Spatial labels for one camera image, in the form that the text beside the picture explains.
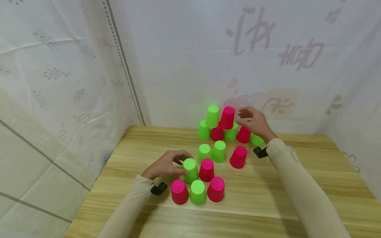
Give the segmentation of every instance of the pink plastic cup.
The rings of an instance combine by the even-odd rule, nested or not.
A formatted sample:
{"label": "pink plastic cup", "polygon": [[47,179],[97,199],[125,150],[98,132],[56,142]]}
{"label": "pink plastic cup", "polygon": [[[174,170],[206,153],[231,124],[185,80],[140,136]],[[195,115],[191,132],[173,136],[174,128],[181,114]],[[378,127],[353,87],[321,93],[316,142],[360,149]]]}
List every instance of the pink plastic cup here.
{"label": "pink plastic cup", "polygon": [[242,169],[245,166],[246,155],[247,149],[243,146],[237,146],[230,157],[230,164],[236,169]]}
{"label": "pink plastic cup", "polygon": [[201,162],[199,177],[204,182],[210,182],[214,178],[214,163],[211,159],[204,159]]}
{"label": "pink plastic cup", "polygon": [[222,129],[220,124],[216,128],[212,129],[212,133],[210,135],[210,138],[213,141],[222,141],[222,139],[224,138],[224,129]]}
{"label": "pink plastic cup", "polygon": [[234,108],[225,107],[222,112],[221,121],[219,122],[219,126],[224,130],[230,130],[233,128],[234,123]]}
{"label": "pink plastic cup", "polygon": [[241,142],[242,144],[249,143],[250,141],[251,132],[249,129],[247,129],[245,126],[241,126],[241,129],[238,132],[237,135],[237,141]]}
{"label": "pink plastic cup", "polygon": [[172,200],[179,205],[182,205],[188,201],[189,192],[185,186],[184,181],[181,179],[176,179],[171,185],[172,190]]}
{"label": "pink plastic cup", "polygon": [[209,184],[207,190],[208,198],[217,203],[224,198],[225,195],[225,182],[220,177],[214,177]]}

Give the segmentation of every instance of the hand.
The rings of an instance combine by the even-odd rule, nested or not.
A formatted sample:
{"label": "hand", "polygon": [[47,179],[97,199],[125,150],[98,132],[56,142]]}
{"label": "hand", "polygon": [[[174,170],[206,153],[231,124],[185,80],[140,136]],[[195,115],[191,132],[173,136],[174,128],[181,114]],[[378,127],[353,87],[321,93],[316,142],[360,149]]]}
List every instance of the hand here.
{"label": "hand", "polygon": [[188,174],[188,170],[183,168],[175,168],[173,162],[178,165],[182,165],[181,161],[187,158],[193,158],[193,156],[185,150],[168,150],[158,160],[151,164],[143,173],[142,176],[154,180],[156,177],[164,177],[167,175],[185,175]]}
{"label": "hand", "polygon": [[245,126],[254,135],[261,137],[265,143],[269,143],[274,138],[278,136],[272,131],[269,124],[266,121],[264,114],[252,107],[243,107],[238,110],[238,116],[240,118],[251,118],[251,121],[239,120],[238,125]]}

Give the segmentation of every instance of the wooden table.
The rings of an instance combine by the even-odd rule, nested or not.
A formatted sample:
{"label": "wooden table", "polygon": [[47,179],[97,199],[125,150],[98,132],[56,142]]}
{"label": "wooden table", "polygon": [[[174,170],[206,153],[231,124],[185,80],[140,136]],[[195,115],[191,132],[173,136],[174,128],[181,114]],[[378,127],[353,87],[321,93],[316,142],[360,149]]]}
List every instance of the wooden table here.
{"label": "wooden table", "polygon": [[[326,136],[279,134],[296,151],[302,165],[329,196],[349,234],[381,237],[381,205],[342,153]],[[91,189],[65,238],[97,237],[131,188],[134,177],[166,150],[185,149],[197,156],[202,143],[197,130],[131,126]],[[225,180],[225,198],[201,206],[189,200],[176,205],[170,185],[162,196],[152,195],[138,216],[130,237],[307,237],[268,158],[258,159],[247,144],[243,169],[229,164],[237,142],[226,143],[226,161],[215,164]]]}

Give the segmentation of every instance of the left hand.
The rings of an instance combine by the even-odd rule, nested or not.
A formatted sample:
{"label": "left hand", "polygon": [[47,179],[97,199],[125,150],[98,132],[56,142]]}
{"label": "left hand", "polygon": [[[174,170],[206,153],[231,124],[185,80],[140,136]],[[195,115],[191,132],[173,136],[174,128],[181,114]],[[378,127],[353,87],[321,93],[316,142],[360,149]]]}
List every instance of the left hand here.
{"label": "left hand", "polygon": [[147,179],[154,180],[156,177],[164,177],[167,175],[180,176],[188,174],[188,170],[183,168],[175,168],[173,166],[173,162],[178,165],[182,165],[181,161],[184,161],[187,158],[193,158],[193,156],[185,150],[168,150],[164,153],[164,155],[144,170],[142,176]]}

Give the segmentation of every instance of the white wall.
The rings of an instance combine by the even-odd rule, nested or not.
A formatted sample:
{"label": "white wall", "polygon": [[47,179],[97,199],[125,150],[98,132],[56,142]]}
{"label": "white wall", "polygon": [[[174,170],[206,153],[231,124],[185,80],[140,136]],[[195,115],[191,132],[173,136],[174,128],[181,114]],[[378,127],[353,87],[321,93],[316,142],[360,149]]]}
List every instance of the white wall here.
{"label": "white wall", "polygon": [[62,237],[142,124],[107,4],[0,2],[0,237]]}
{"label": "white wall", "polygon": [[[379,81],[380,1],[110,3],[150,124],[196,128],[209,105],[253,106],[276,132],[325,133],[348,157],[355,153],[351,163],[363,166],[361,176],[381,199],[379,156],[362,140],[374,138],[374,148],[379,147],[381,139],[373,133],[381,126],[372,122],[374,130],[361,130],[381,118],[380,98],[368,90],[370,82]],[[245,34],[255,25],[259,31],[251,49],[255,31]],[[287,62],[288,45],[298,51]],[[356,116],[351,110],[359,103],[356,95],[368,97],[362,101],[367,109],[356,128],[339,127]],[[362,131],[360,139],[357,131]],[[378,175],[370,178],[366,168]]]}

